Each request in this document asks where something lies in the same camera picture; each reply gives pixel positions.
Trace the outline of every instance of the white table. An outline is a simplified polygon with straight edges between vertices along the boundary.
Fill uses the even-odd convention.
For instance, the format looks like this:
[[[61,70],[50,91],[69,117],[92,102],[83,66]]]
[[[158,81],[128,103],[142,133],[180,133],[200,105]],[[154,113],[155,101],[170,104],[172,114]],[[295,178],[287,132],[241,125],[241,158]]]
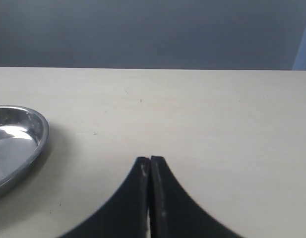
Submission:
[[[61,235],[151,155],[240,235],[306,238],[306,72],[0,68],[0,104],[51,127],[0,199],[0,238]]]

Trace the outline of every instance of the gray wall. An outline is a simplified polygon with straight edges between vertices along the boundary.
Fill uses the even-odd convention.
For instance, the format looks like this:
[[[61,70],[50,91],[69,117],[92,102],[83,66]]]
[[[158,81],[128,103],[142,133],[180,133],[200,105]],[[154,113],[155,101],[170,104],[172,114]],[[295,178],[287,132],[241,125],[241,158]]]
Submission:
[[[306,0],[0,0],[0,66],[291,69]]]

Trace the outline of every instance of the black plastic object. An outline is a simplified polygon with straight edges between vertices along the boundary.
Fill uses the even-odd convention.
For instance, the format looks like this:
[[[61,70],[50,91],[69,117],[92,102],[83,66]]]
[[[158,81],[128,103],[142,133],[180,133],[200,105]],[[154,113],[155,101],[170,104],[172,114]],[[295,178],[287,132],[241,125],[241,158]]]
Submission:
[[[149,159],[137,158],[111,199],[61,238],[145,238],[149,167]]]
[[[163,157],[151,158],[152,238],[240,238],[203,211],[180,186]]]

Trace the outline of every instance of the metal plate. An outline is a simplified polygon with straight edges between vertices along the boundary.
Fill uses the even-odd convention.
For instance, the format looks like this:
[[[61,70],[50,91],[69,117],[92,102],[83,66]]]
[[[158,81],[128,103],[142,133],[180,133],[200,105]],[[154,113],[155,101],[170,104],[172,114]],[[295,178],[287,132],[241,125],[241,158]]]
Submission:
[[[0,196],[28,171],[47,143],[49,126],[37,111],[0,106]]]

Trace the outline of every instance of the table surface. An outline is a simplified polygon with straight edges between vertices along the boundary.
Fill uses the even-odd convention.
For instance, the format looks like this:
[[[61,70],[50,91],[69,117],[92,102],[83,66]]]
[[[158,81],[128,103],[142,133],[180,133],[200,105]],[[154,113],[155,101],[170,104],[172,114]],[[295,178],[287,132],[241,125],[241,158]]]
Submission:
[[[50,124],[0,199],[0,238],[63,234],[151,155],[240,235],[306,238],[306,72],[0,68],[0,104]]]

